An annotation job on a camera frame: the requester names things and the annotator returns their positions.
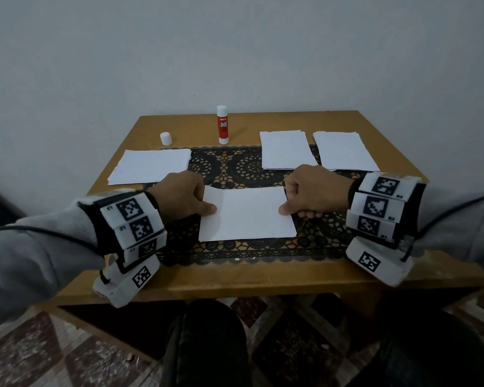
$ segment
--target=white paper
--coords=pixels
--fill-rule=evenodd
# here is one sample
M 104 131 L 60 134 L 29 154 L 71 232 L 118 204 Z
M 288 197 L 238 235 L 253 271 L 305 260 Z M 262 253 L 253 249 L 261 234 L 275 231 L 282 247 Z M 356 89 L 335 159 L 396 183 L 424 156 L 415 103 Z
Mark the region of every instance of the white paper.
M 316 131 L 314 140 L 324 168 L 380 171 L 358 133 Z
M 301 130 L 261 131 L 262 168 L 295 170 L 302 164 L 316 166 L 307 136 Z
M 287 197 L 283 187 L 222 190 L 204 189 L 203 200 L 217 212 L 201 217 L 199 241 L 296 237 L 291 216 L 277 209 Z
M 159 182 L 188 168 L 190 149 L 126 150 L 108 178 L 109 185 Z

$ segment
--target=glue stick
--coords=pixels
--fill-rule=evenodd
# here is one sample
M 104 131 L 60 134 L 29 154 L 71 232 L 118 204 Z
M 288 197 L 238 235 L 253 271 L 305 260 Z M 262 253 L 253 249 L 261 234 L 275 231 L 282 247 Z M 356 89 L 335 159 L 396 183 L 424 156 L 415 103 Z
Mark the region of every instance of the glue stick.
M 217 106 L 217 126 L 219 127 L 219 143 L 227 144 L 229 138 L 227 136 L 227 107 Z

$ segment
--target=black pants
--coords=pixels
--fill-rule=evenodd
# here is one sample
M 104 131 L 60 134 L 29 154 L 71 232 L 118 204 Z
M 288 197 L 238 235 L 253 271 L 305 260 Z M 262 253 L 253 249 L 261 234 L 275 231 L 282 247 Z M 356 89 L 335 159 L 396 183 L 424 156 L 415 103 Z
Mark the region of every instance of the black pants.
M 484 386 L 484 344 L 457 318 L 437 311 L 398 321 L 348 387 L 460 385 Z M 251 386 L 244 327 L 229 307 L 196 300 L 176 319 L 160 386 Z

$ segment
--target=white cap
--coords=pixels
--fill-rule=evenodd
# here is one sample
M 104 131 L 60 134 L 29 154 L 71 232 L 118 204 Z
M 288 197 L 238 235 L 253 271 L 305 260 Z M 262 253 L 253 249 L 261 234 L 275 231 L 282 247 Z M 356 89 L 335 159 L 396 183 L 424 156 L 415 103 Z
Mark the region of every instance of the white cap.
M 217 106 L 217 116 L 227 116 L 227 107 L 225 105 Z
M 170 144 L 172 144 L 172 138 L 170 137 L 170 133 L 168 131 L 164 131 L 163 133 L 161 133 L 159 135 L 159 137 L 161 138 L 161 143 L 163 145 L 170 145 Z

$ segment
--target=white wall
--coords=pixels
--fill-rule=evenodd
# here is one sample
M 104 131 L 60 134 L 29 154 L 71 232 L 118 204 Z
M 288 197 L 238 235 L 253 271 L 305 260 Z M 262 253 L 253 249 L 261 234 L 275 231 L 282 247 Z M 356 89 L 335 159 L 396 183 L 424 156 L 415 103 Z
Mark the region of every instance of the white wall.
M 484 188 L 484 0 L 0 0 L 0 193 L 85 193 L 138 116 L 358 109 Z

